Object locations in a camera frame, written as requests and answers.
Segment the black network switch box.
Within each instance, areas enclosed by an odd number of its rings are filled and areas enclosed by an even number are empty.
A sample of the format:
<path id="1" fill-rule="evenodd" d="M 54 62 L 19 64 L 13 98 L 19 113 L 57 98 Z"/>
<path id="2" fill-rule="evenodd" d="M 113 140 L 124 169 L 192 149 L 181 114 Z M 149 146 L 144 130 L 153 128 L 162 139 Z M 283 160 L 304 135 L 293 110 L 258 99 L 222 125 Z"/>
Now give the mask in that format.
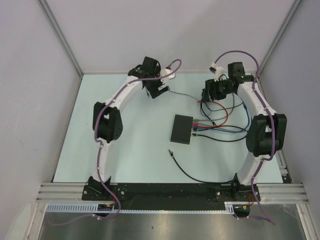
<path id="1" fill-rule="evenodd" d="M 189 145 L 191 141 L 193 117 L 176 114 L 174 116 L 170 141 Z"/>

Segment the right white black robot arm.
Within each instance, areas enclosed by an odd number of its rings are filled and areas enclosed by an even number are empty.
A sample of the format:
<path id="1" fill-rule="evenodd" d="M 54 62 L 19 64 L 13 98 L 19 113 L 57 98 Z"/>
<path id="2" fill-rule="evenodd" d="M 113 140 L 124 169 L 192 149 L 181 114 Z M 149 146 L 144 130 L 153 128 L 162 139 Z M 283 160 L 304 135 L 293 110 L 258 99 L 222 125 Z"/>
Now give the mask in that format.
<path id="1" fill-rule="evenodd" d="M 214 78 L 205 81 L 201 100 L 222 100 L 228 94 L 236 94 L 251 116 L 245 138 L 248 154 L 241 169 L 234 175 L 230 188 L 231 196 L 242 201 L 249 194 L 256 194 L 255 184 L 260 171 L 283 148 L 287 117 L 268 104 L 256 79 L 245 73 L 242 62 L 228 64 L 226 78 L 223 78 L 224 68 L 217 63 L 212 63 L 209 69 Z"/>

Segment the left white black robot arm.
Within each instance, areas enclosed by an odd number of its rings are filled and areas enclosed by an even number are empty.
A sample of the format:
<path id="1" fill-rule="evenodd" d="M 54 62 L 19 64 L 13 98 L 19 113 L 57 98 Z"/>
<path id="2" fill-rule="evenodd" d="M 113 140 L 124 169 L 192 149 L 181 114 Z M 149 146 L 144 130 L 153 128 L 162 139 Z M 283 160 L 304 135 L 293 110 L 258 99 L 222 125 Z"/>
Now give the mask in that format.
<path id="1" fill-rule="evenodd" d="M 92 129 L 99 149 L 96 168 L 88 179 L 88 185 L 98 199 L 105 200 L 111 193 L 111 188 L 107 185 L 110 177 L 104 173 L 106 155 L 111 144 L 123 132 L 122 110 L 139 90 L 146 89 L 153 99 L 168 91 L 168 86 L 164 89 L 160 87 L 175 77 L 171 66 L 169 64 L 162 68 L 158 60 L 146 56 L 141 64 L 128 72 L 125 82 L 110 99 L 94 104 Z"/>

